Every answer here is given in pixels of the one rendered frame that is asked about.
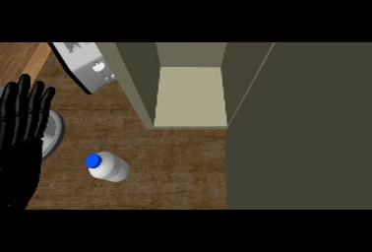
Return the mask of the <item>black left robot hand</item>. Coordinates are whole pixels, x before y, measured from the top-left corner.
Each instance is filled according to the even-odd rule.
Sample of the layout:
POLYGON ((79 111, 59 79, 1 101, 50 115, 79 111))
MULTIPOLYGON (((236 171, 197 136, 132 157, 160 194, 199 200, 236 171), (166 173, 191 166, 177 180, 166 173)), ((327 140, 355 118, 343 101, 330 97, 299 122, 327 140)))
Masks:
POLYGON ((42 137, 54 87, 22 74, 0 96, 0 212, 22 211, 33 197, 42 166, 42 137))

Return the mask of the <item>olive open cabinet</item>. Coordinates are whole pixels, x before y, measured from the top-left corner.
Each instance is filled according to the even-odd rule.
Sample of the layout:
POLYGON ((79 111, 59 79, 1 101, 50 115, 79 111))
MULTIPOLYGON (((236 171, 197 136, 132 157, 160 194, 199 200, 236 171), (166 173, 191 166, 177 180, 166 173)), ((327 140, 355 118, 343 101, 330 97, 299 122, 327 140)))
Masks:
POLYGON ((147 129, 225 129, 274 44, 100 42, 147 129))

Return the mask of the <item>grey round plate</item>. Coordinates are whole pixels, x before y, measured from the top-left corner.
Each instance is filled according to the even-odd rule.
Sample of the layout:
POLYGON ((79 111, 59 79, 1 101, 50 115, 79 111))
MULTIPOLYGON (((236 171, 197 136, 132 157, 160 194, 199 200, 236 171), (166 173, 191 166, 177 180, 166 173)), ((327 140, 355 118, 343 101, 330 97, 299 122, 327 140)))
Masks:
POLYGON ((62 116, 53 110, 48 112, 45 132, 42 137, 42 159, 47 159, 57 149, 63 138, 64 124, 62 116))

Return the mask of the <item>white bottle with blue cap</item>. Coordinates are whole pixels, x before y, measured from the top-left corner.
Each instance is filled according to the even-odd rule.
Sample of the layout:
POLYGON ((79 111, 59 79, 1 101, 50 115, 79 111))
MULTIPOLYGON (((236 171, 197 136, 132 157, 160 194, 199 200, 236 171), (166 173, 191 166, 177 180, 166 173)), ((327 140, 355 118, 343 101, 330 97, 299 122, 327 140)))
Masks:
POLYGON ((128 163, 109 152, 90 154, 84 164, 90 175, 97 179, 121 182, 128 177, 128 163))

